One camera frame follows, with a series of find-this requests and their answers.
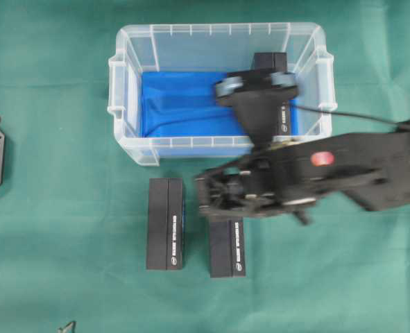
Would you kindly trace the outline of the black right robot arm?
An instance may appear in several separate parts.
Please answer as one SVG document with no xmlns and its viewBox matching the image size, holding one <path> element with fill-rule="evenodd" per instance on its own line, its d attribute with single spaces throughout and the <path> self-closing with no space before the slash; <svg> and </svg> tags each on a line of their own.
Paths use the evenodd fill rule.
<svg viewBox="0 0 410 333">
<path fill-rule="evenodd" d="M 340 192 L 369 212 L 410 204 L 410 120 L 388 133 L 274 142 L 196 177 L 201 214 L 263 218 L 305 212 Z"/>
</svg>

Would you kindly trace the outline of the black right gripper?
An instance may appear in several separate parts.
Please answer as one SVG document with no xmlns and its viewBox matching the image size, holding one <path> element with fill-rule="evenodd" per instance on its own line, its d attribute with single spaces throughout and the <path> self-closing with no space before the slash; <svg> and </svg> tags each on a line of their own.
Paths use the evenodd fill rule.
<svg viewBox="0 0 410 333">
<path fill-rule="evenodd" d="M 254 148 L 249 154 L 221 166 L 206 169 L 195 177 L 198 211 L 208 217 L 266 218 L 291 214 L 301 225 L 309 225 L 305 210 L 314 198 L 286 205 L 276 198 L 271 164 L 277 147 Z"/>
</svg>

